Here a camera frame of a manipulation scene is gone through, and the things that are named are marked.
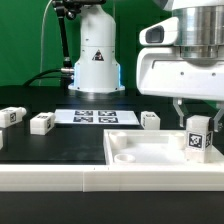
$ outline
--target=white tray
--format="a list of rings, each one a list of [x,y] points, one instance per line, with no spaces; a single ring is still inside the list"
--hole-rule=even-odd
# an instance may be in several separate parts
[[[212,148],[211,163],[198,164],[185,159],[185,131],[105,130],[104,150],[107,165],[224,164],[224,156]]]

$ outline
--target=black cable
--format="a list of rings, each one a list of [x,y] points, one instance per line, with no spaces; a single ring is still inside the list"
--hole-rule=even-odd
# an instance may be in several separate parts
[[[36,79],[39,79],[40,77],[42,77],[42,76],[44,76],[44,75],[47,75],[47,74],[50,74],[50,73],[54,73],[54,72],[61,72],[61,69],[60,69],[60,68],[56,68],[56,69],[50,69],[50,70],[41,72],[40,74],[35,75],[32,79],[29,79],[28,81],[26,81],[26,82],[23,84],[23,86],[27,87],[27,86],[29,86],[33,81],[35,81]]]
[[[67,75],[37,77],[37,78],[33,79],[32,82],[35,81],[35,80],[38,80],[38,79],[61,79],[61,78],[70,79],[71,77],[70,76],[67,76]]]

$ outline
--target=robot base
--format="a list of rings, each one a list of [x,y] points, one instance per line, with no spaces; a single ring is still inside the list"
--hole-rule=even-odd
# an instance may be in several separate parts
[[[84,98],[88,100],[111,99],[111,98],[124,96],[125,88],[114,91],[114,92],[109,92],[109,93],[84,92],[84,91],[79,91],[74,89],[68,89],[68,93],[70,96],[76,96],[76,97]]]

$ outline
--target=white mat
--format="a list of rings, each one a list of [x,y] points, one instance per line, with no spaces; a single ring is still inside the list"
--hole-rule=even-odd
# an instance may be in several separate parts
[[[133,111],[56,110],[55,116],[59,124],[139,125]]]

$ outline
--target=black and white pattern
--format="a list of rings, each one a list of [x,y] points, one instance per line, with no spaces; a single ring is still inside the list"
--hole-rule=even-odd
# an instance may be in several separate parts
[[[16,121],[16,113],[11,113],[10,114],[10,122],[13,123]]]
[[[51,119],[48,119],[47,120],[47,129],[50,129],[51,128]]]
[[[76,110],[75,111],[76,116],[93,116],[92,110]]]
[[[207,136],[206,136],[206,144],[205,144],[205,147],[207,148],[208,146],[210,146],[212,144],[212,133],[209,133]]]
[[[93,123],[93,117],[74,117],[75,123]]]
[[[146,114],[146,117],[156,117],[154,114]]]
[[[191,147],[201,149],[202,148],[202,139],[203,139],[202,135],[196,135],[196,134],[189,133],[189,143],[188,144]]]
[[[116,117],[116,111],[98,111],[99,117]]]
[[[118,119],[116,117],[99,117],[99,123],[104,124],[117,124]]]
[[[37,118],[39,118],[39,119],[47,119],[48,116],[38,116]]]

